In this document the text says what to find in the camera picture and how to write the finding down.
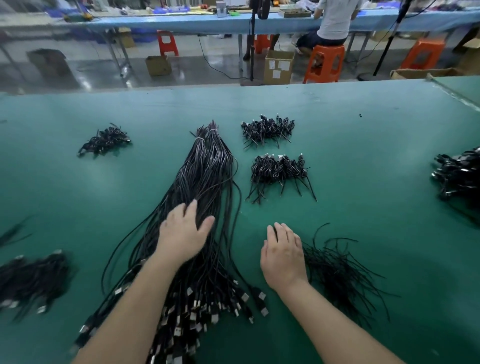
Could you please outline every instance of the green table surface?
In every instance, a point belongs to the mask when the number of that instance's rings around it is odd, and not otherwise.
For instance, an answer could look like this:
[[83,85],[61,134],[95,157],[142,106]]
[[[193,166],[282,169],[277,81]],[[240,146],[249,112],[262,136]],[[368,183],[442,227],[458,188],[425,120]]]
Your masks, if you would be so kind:
[[435,82],[480,107],[480,76],[435,77]]
[[[295,119],[292,143],[243,150],[240,123],[262,113]],[[66,363],[85,319],[99,305],[99,281],[120,239],[157,205],[184,161],[195,130],[212,119],[239,161],[244,195],[261,154],[303,153],[318,202],[293,185],[242,202],[233,254],[247,279],[267,292],[270,315],[250,325],[223,315],[201,336],[196,359],[214,363],[319,363],[259,267],[267,224],[287,223],[305,241],[346,236],[354,256],[387,277],[391,323],[378,301],[371,333],[408,363],[480,360],[479,230],[436,198],[433,157],[479,144],[480,114],[424,80],[265,87],[3,96],[0,101],[0,231],[34,215],[33,235],[0,249],[74,258],[70,290],[45,315],[12,322],[0,314],[1,363]],[[121,125],[133,146],[94,158],[78,148],[97,128]],[[134,239],[118,259],[125,269]]]

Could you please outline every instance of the reflective floor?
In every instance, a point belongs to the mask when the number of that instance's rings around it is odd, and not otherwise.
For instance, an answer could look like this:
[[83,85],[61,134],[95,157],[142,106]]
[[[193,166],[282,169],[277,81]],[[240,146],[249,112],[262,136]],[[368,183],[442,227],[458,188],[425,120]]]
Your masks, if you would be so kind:
[[[363,39],[362,36],[355,38],[350,58],[343,65],[341,80],[355,81],[357,74],[374,70],[385,42],[377,45],[377,42],[370,40],[367,50],[362,55],[364,59],[355,67],[355,62],[351,62],[351,60],[352,57],[358,56]],[[3,46],[14,60],[15,65],[12,65],[0,53],[0,91],[26,94],[90,92],[137,87],[239,85],[244,77],[250,75],[247,62],[242,62],[243,71],[240,71],[237,36],[232,38],[175,36],[175,40],[180,56],[170,57],[172,73],[157,77],[151,77],[145,65],[147,56],[159,54],[156,41],[137,43],[135,47],[127,49],[132,68],[127,70],[126,77],[120,76],[105,44],[98,44],[94,41],[53,39],[18,40],[4,43]],[[294,50],[292,44],[294,42],[295,37],[282,35],[276,49]],[[388,75],[390,70],[398,68],[414,42],[414,40],[395,39],[380,74]],[[72,73],[63,77],[42,77],[26,56],[27,51],[38,48],[60,50],[65,55]],[[117,57],[120,57],[121,51],[118,46],[114,45],[114,49]],[[265,55],[266,51],[263,54],[255,55],[254,59],[254,78],[259,80],[263,79]],[[438,63],[438,68],[455,65],[457,59],[457,55],[452,54],[450,49],[446,49]],[[305,57],[295,58],[291,83],[302,82],[307,63],[308,59]]]

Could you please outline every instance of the bundle of cables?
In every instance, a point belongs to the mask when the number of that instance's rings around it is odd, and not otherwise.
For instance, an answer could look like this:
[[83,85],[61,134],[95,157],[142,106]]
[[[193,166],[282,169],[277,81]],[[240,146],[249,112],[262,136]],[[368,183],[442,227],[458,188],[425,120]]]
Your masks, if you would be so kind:
[[467,209],[480,207],[480,146],[460,156],[439,154],[435,160],[440,167],[433,171],[432,177],[441,185],[439,198],[474,224],[480,225],[474,216],[451,203],[452,197],[461,197]]
[[276,145],[280,149],[280,144],[278,143],[279,139],[285,138],[289,142],[290,140],[287,136],[292,135],[292,130],[295,127],[295,120],[289,121],[288,118],[280,118],[278,114],[276,115],[276,120],[269,118],[260,114],[260,120],[253,120],[250,124],[245,122],[241,123],[243,129],[243,137],[247,138],[244,142],[247,143],[250,141],[245,148],[248,148],[252,144],[258,146],[259,144],[264,145],[265,139],[275,139]]
[[[385,308],[386,316],[390,321],[387,306],[382,294],[399,297],[395,294],[384,292],[375,287],[373,276],[384,278],[373,273],[356,260],[348,251],[348,242],[356,242],[349,238],[330,238],[324,242],[322,248],[317,248],[315,238],[318,231],[328,225],[319,227],[312,239],[312,246],[303,244],[305,265],[309,272],[309,281],[318,285],[324,297],[345,315],[357,322],[371,328],[372,311],[377,311],[366,293],[378,297]],[[345,242],[344,248],[339,245]]]
[[61,250],[33,262],[19,255],[0,266],[0,307],[19,307],[16,320],[22,319],[35,302],[38,302],[37,313],[46,312],[66,292],[70,271],[69,261]]
[[290,159],[286,155],[278,156],[278,159],[276,159],[273,154],[271,156],[268,154],[265,154],[263,157],[258,156],[252,165],[252,186],[246,199],[249,199],[251,195],[256,192],[257,196],[252,203],[258,202],[258,204],[260,204],[262,198],[266,198],[265,187],[274,183],[279,183],[282,186],[282,190],[280,191],[281,196],[287,180],[293,179],[300,196],[301,192],[297,181],[303,183],[303,185],[311,191],[315,201],[317,201],[317,197],[312,189],[312,184],[308,178],[307,168],[304,168],[304,165],[305,159],[303,159],[302,154],[300,154],[298,161]]
[[[215,216],[215,223],[203,249],[186,262],[173,279],[147,362],[190,360],[199,346],[199,334],[207,331],[210,324],[216,324],[221,312],[228,311],[235,316],[243,313],[253,323],[253,313],[247,305],[249,295],[231,271],[245,283],[261,313],[268,314],[263,301],[265,294],[245,281],[231,257],[233,230],[240,211],[240,204],[234,209],[233,203],[234,188],[240,192],[233,181],[236,160],[220,138],[215,122],[197,129],[194,136],[193,147],[175,181],[154,211],[131,231],[147,222],[146,231],[130,256],[128,271],[82,326],[76,346],[83,347],[87,343],[128,289],[143,262],[155,251],[159,226],[169,211],[193,199],[197,199],[197,224],[210,215]],[[102,276],[102,290],[113,255],[131,233],[112,253]]]
[[96,136],[93,136],[88,142],[86,142],[78,151],[81,156],[87,152],[94,154],[104,154],[115,147],[130,144],[132,141],[127,135],[127,132],[123,132],[119,126],[110,123],[104,131],[96,131]]

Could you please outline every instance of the person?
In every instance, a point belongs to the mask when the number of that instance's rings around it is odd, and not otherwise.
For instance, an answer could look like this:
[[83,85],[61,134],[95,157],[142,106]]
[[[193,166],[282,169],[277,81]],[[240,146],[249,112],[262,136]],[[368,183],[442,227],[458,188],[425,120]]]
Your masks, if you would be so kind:
[[345,43],[350,21],[357,17],[363,0],[320,0],[313,13],[318,19],[323,15],[320,29],[302,35],[297,43],[298,50],[310,56],[315,46],[341,46]]
[[[290,0],[278,0],[279,5],[286,5],[290,4]],[[270,49],[275,49],[275,44],[278,42],[280,38],[280,34],[272,34],[270,36]],[[250,47],[253,45],[253,35],[247,35],[247,50],[245,51],[245,55],[243,56],[244,61],[248,61],[250,59]]]
[[[175,272],[204,246],[214,223],[197,230],[197,202],[174,208],[160,225],[155,253],[73,364],[144,364]],[[260,266],[267,284],[303,327],[325,364],[403,363],[331,305],[307,279],[300,237],[286,224],[267,227]]]

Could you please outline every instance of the orange plastic stool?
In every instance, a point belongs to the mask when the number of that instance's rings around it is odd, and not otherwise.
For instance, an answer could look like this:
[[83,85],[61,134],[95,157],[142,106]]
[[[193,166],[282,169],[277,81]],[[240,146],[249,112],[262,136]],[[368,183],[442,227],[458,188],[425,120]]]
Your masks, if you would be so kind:
[[[435,68],[440,55],[445,48],[445,41],[441,39],[419,39],[403,60],[400,68],[414,70],[427,70]],[[423,63],[415,63],[421,53],[428,53],[427,60]]]
[[272,40],[273,34],[270,34],[270,39],[268,39],[267,34],[258,34],[256,39],[253,41],[253,46],[255,47],[255,53],[260,54],[264,51],[265,48],[270,48],[270,41]]
[[[160,55],[165,56],[165,52],[174,52],[176,56],[179,55],[179,50],[177,49],[177,44],[175,43],[175,38],[171,32],[166,32],[164,30],[156,31],[158,37],[158,46],[160,47]],[[162,36],[170,37],[169,43],[164,43]]]
[[[323,64],[321,67],[313,67],[315,62],[315,56],[320,54],[323,56]],[[342,72],[343,57],[345,55],[345,47],[324,47],[315,46],[308,62],[307,72],[303,78],[303,83],[306,84],[308,80],[325,83],[325,82],[338,82],[340,73]],[[338,65],[333,68],[333,63],[336,58],[338,59]]]

